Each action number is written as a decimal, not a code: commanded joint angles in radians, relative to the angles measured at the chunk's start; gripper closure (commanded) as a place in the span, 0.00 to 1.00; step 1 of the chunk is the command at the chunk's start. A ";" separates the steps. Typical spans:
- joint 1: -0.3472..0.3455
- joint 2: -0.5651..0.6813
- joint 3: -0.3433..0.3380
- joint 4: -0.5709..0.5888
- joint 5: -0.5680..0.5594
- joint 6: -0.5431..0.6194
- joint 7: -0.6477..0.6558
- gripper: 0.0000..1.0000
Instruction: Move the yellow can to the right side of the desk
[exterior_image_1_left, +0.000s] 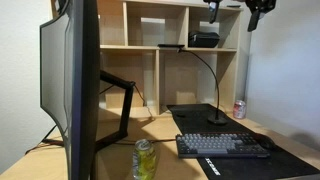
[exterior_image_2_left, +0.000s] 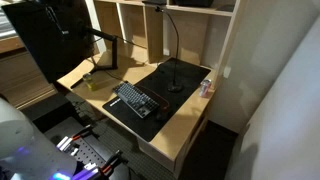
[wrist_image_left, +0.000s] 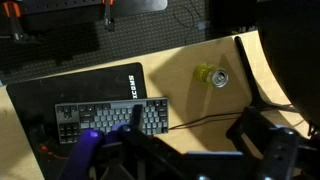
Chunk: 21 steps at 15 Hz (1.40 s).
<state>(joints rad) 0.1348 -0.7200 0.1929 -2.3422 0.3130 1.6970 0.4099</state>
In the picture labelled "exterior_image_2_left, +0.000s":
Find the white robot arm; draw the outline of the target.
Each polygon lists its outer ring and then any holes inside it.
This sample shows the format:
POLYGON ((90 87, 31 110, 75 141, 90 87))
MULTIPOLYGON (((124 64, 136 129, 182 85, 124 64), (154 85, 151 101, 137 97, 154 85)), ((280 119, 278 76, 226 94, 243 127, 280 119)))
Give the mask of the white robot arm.
POLYGON ((56 173, 72 176, 77 161, 61 152, 21 111, 1 99, 0 165, 23 180, 50 180, 56 173))

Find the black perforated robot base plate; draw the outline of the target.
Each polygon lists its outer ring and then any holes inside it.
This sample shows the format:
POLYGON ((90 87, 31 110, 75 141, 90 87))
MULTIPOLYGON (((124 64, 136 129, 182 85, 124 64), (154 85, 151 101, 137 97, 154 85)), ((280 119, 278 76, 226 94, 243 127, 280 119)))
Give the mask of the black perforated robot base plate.
POLYGON ((46 137, 81 165, 82 169, 72 180, 139 180, 130 167, 123 163, 114 169, 110 177, 103 176, 99 168, 116 152, 110 153, 104 149, 92 135, 73 141, 71 136, 83 128, 76 119, 69 117, 44 132, 46 137))

